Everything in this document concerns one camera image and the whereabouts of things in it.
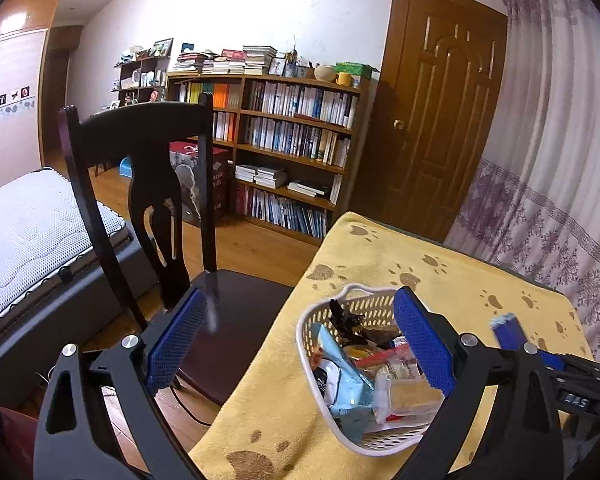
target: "metal screw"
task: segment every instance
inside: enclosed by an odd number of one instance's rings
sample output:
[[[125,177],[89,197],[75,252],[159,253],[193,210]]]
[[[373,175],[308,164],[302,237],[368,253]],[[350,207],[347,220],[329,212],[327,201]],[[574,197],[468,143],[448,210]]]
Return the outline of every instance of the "metal screw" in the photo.
[[[78,347],[75,344],[69,343],[62,348],[62,355],[65,357],[71,357],[73,354],[75,354],[77,349]]]
[[[478,344],[478,338],[473,334],[462,334],[460,336],[460,342],[464,346],[473,347]]]
[[[137,335],[128,335],[122,338],[122,346],[125,348],[133,348],[138,344],[138,341],[140,340]]]
[[[538,347],[533,343],[525,343],[522,348],[524,348],[525,352],[529,355],[535,355],[538,353]]]

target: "doorway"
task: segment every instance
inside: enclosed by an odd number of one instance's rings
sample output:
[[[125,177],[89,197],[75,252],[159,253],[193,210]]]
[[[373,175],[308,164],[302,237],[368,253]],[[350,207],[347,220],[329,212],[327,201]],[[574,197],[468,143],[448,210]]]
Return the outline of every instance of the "doorway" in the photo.
[[[55,27],[49,32],[42,71],[40,141],[43,164],[54,166],[62,158],[58,111],[66,104],[66,82],[72,52],[80,44],[82,26]]]
[[[473,0],[392,0],[351,208],[443,241],[491,127],[507,17]]]

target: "blue snack bag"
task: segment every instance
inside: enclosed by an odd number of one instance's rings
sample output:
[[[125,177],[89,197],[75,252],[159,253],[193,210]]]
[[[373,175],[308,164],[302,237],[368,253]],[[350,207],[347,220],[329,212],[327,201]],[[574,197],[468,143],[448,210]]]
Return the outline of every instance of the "blue snack bag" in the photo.
[[[322,349],[314,372],[318,387],[342,434],[358,444],[374,420],[374,386],[349,362],[327,327],[313,323],[311,333]]]

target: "bed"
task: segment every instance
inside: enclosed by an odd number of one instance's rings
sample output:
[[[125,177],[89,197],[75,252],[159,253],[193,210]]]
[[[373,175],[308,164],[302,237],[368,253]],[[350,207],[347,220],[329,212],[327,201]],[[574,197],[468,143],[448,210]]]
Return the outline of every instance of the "bed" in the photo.
[[[157,279],[130,224],[98,204],[137,297]],[[71,185],[43,168],[0,188],[0,405],[21,404],[68,342],[83,343],[120,313]]]

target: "yellow mug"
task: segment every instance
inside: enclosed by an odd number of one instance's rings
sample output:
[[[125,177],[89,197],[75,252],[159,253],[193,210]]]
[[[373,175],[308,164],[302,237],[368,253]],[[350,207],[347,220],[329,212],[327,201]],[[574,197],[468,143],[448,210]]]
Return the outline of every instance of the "yellow mug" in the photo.
[[[338,84],[342,86],[351,86],[351,74],[349,72],[340,72],[338,74]]]

